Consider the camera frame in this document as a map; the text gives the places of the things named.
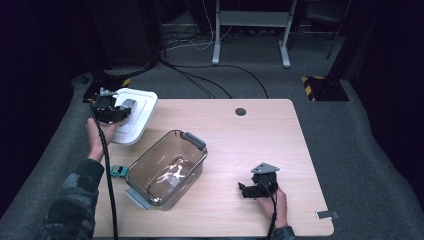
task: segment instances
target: human hand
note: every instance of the human hand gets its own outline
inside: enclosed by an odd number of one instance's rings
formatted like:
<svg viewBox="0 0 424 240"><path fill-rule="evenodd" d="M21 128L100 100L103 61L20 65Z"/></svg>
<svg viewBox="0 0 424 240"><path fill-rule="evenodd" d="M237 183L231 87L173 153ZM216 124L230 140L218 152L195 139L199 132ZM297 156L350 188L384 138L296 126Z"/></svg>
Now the human hand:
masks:
<svg viewBox="0 0 424 240"><path fill-rule="evenodd" d="M113 136L115 135L116 129L118 129L121 122L106 124L99 122L100 128L105 135L106 145L112 141ZM86 124L88 140L90 142L90 153L88 158L101 162L103 159L103 145L100 139L99 130L96 126L96 123L93 118L89 118Z"/></svg>
<svg viewBox="0 0 424 240"><path fill-rule="evenodd" d="M275 191L273 194L273 197L277 203L277 219L275 220L275 229L288 226L286 193L278 188L277 191ZM256 201L258 201L259 205L261 205L265 215L271 219L272 214L274 213L274 204L272 203L271 197L257 198Z"/></svg>

